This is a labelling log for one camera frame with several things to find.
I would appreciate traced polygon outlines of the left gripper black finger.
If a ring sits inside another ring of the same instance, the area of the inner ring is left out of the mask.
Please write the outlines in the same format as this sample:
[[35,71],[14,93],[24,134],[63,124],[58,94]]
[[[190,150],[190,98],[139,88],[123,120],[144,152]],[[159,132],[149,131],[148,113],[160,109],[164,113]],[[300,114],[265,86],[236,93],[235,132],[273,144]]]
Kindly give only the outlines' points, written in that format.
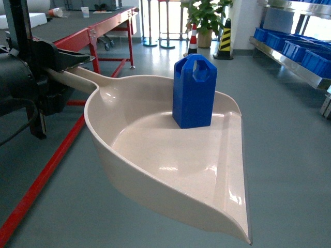
[[72,87],[51,82],[47,92],[39,97],[38,108],[46,116],[60,113],[63,111],[73,92],[74,88]]
[[56,72],[61,72],[79,65],[86,64],[95,59],[94,56],[73,51],[59,50],[56,56]]

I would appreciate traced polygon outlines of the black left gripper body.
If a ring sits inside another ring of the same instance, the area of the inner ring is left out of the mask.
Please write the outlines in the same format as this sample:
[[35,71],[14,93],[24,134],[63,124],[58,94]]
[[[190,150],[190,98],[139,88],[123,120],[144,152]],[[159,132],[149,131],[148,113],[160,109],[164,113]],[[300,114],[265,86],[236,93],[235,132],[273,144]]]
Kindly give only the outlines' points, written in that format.
[[33,75],[33,90],[63,90],[66,88],[47,75],[45,69],[55,72],[64,70],[64,53],[53,43],[45,40],[28,39],[29,45],[29,69]]

